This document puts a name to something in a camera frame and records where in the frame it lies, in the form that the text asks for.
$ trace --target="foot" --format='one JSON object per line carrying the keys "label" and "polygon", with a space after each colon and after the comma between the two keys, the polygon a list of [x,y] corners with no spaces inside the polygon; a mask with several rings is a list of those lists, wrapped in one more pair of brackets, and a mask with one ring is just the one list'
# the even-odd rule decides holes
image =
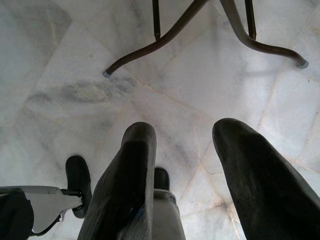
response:
{"label": "foot", "polygon": [[81,156],[71,156],[65,163],[66,178],[68,180],[68,190],[80,190],[83,204],[73,208],[73,214],[84,219],[92,198],[91,179],[86,161]]}
{"label": "foot", "polygon": [[170,190],[169,174],[161,167],[154,169],[154,189]]}

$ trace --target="pant leg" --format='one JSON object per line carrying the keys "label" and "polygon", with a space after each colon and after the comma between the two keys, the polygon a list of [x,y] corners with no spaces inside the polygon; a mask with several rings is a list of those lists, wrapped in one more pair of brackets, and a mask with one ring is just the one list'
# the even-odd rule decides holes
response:
{"label": "pant leg", "polygon": [[152,240],[186,240],[176,198],[170,191],[154,190]]}

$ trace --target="curved metal leg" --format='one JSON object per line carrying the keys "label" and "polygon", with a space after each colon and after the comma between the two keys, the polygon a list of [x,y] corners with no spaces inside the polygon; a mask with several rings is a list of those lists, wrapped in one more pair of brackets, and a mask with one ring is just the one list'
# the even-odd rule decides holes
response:
{"label": "curved metal leg", "polygon": [[220,0],[220,2],[222,4],[226,16],[229,19],[229,22],[235,35],[244,45],[262,53],[275,54],[290,58],[293,61],[295,61],[296,65],[300,69],[305,69],[309,65],[307,60],[305,60],[300,54],[293,50],[278,46],[267,45],[255,41],[254,39],[249,37],[241,23],[241,19],[234,0]]}
{"label": "curved metal leg", "polygon": [[[145,46],[139,50],[136,50],[134,52],[129,53],[126,56],[121,57],[117,61],[115,61],[111,66],[109,66],[102,74],[104,77],[108,78],[110,75],[116,71],[121,66],[136,60],[138,58],[141,58],[145,55],[148,55],[167,43],[169,43],[175,36],[180,33],[180,31],[190,22],[190,20],[198,13],[198,11],[205,5],[205,3],[208,0],[194,0],[191,5],[187,8],[187,10],[182,14],[182,16],[178,19],[178,21],[173,25],[173,27],[162,37],[160,36],[160,22],[159,16],[157,15],[159,11],[157,11],[157,1],[154,0],[153,2],[153,10],[156,13],[154,15],[154,34],[156,37],[156,42]],[[281,55],[287,58],[292,59],[296,62],[297,66],[301,69],[304,69],[308,66],[308,62],[297,52],[283,48],[278,46],[270,46],[263,43],[260,43],[258,41],[255,41],[255,35],[256,35],[256,27],[255,27],[255,19],[254,19],[254,13],[253,13],[253,6],[252,2],[250,0],[246,0],[246,10],[247,10],[247,20],[248,20],[248,26],[249,26],[249,32],[250,36],[247,35],[242,23],[241,19],[239,17],[239,13],[237,11],[237,7],[235,5],[234,0],[220,0],[223,9],[230,21],[230,24],[232,26],[232,29],[235,33],[235,35],[238,37],[238,39],[247,47],[263,52],[266,54],[276,54]]]}
{"label": "curved metal leg", "polygon": [[165,35],[159,38],[159,40],[157,40],[156,42],[121,57],[102,73],[103,76],[108,78],[115,70],[117,70],[121,66],[145,55],[148,55],[169,43],[190,22],[190,20],[197,14],[197,12],[199,12],[199,10],[205,5],[207,1],[208,0],[194,0]]}

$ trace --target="white marble tile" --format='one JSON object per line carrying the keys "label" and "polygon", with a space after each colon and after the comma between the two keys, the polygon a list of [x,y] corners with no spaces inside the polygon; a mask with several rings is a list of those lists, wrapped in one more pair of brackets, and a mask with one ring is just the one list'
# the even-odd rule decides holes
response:
{"label": "white marble tile", "polygon": [[[162,36],[173,26],[192,0],[159,2]],[[142,83],[157,79],[159,69],[216,21],[220,15],[206,4],[175,39],[158,51],[125,65]],[[117,0],[102,8],[87,24],[90,32],[117,58],[155,41],[152,1]],[[113,61],[106,61],[105,67]]]}
{"label": "white marble tile", "polygon": [[0,2],[0,125],[13,124],[70,23],[50,0]]}
{"label": "white marble tile", "polygon": [[209,145],[201,161],[201,165],[208,174],[222,174],[224,172],[213,141]]}
{"label": "white marble tile", "polygon": [[106,111],[101,115],[59,118],[57,122],[71,133],[80,134],[91,142],[101,143],[105,140],[114,118]]}
{"label": "white marble tile", "polygon": [[151,84],[216,121],[231,117],[255,128],[283,61],[242,45],[221,18]]}
{"label": "white marble tile", "polygon": [[87,22],[103,7],[108,6],[111,0],[52,0],[67,11],[72,19]]}
{"label": "white marble tile", "polygon": [[291,48],[317,4],[314,0],[254,1],[257,41]]}
{"label": "white marble tile", "polygon": [[72,210],[68,210],[63,222],[58,224],[52,240],[77,240],[83,222],[83,219],[75,217]]}
{"label": "white marble tile", "polygon": [[291,162],[291,165],[301,174],[314,192],[320,197],[320,174],[311,169],[307,169],[300,165],[300,163]]}
{"label": "white marble tile", "polygon": [[215,192],[222,198],[226,206],[233,204],[224,173],[209,174]]}
{"label": "white marble tile", "polygon": [[182,217],[188,240],[237,240],[233,223],[224,205]]}
{"label": "white marble tile", "polygon": [[294,50],[299,52],[309,66],[302,73],[308,78],[320,81],[320,5],[310,19],[308,26],[301,33]]}
{"label": "white marble tile", "polygon": [[299,158],[301,164],[320,174],[320,114],[317,112]]}
{"label": "white marble tile", "polygon": [[183,217],[222,204],[223,201],[213,189],[209,176],[199,167],[178,206]]}
{"label": "white marble tile", "polygon": [[104,115],[110,125],[136,81],[125,70],[105,79],[102,71],[108,59],[112,55],[81,23],[73,22],[26,106],[52,119]]}
{"label": "white marble tile", "polygon": [[146,87],[135,90],[109,130],[92,171],[94,183],[119,150],[127,127],[138,121],[154,127],[157,140],[155,164],[168,171],[170,189],[179,201],[212,141],[213,122]]}
{"label": "white marble tile", "polygon": [[298,69],[278,78],[259,132],[289,160],[300,156],[320,106],[320,83]]}
{"label": "white marble tile", "polygon": [[57,126],[23,110],[0,148],[1,176],[5,186],[27,185],[43,161],[50,161],[47,151]]}
{"label": "white marble tile", "polygon": [[1,179],[5,186],[47,185],[67,187],[65,162],[81,155],[94,165],[98,144],[74,134],[24,108],[0,146]]}

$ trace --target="black shoe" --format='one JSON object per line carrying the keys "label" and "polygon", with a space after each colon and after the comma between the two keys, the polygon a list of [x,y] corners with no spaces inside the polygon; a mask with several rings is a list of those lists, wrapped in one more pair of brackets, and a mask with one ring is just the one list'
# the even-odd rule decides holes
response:
{"label": "black shoe", "polygon": [[65,163],[66,178],[68,180],[68,190],[81,191],[81,206],[73,208],[73,214],[84,219],[92,198],[91,179],[86,161],[81,156],[71,156]]}
{"label": "black shoe", "polygon": [[154,169],[154,189],[170,190],[169,174],[161,167]]}

